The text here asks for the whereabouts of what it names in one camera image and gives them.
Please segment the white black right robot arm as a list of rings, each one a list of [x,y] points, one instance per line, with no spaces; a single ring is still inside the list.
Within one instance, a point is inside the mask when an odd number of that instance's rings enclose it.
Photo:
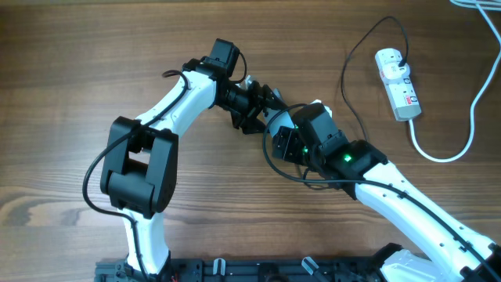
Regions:
[[[423,257],[396,244],[380,252],[375,269],[385,281],[498,281],[500,246],[454,219],[418,190],[365,140],[348,141],[319,101],[266,110],[273,155],[319,174],[295,180],[314,189],[343,190],[385,217]]]

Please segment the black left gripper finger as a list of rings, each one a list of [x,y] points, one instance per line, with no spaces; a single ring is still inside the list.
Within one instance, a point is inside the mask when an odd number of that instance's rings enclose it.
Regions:
[[[263,85],[264,107],[272,110],[283,110],[287,108],[286,103],[280,95],[278,89],[271,89],[268,85]]]
[[[255,117],[246,118],[239,115],[232,116],[232,126],[241,129],[244,135],[263,133],[265,124]]]

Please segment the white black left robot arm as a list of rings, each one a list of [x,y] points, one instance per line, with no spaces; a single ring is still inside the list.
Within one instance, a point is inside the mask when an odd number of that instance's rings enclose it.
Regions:
[[[112,123],[100,189],[128,228],[128,277],[171,278],[171,252],[161,220],[177,183],[179,141],[197,117],[219,106],[230,113],[234,128],[255,134],[265,130],[259,114],[285,108],[267,85],[231,79],[242,56],[232,42],[216,39],[209,56],[164,72],[179,80],[156,106],[135,119],[118,117]]]

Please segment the light blue Galaxy smartphone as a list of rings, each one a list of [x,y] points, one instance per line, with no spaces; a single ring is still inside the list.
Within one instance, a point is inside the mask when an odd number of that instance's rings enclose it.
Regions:
[[[266,110],[267,113],[263,114],[263,117],[265,119],[265,124],[267,125],[268,122],[279,112],[279,110],[272,110],[269,108],[266,108]],[[272,125],[269,127],[269,133],[271,137],[274,137],[282,126],[287,128],[294,128],[294,123],[292,122],[288,112],[282,113],[273,121]]]

